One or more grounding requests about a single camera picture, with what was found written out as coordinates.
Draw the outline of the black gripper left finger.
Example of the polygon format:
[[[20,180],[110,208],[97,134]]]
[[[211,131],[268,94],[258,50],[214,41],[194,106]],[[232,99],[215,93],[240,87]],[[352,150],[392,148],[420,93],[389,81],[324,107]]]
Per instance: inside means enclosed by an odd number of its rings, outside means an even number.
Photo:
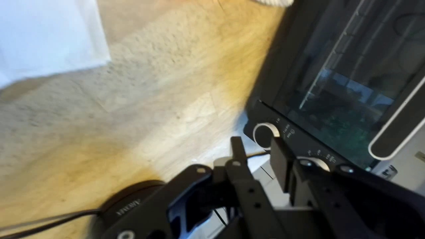
[[[231,136],[231,159],[226,163],[226,175],[235,192],[242,239],[283,239],[284,229],[262,184],[247,166],[247,154],[240,136]]]

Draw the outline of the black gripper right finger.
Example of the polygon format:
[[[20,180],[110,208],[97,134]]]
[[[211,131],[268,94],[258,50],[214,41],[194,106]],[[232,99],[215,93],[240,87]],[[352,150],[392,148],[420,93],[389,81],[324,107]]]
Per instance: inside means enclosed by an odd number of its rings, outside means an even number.
[[[328,239],[425,239],[424,196],[349,163],[321,166],[271,140],[271,166],[294,207],[319,213]]]

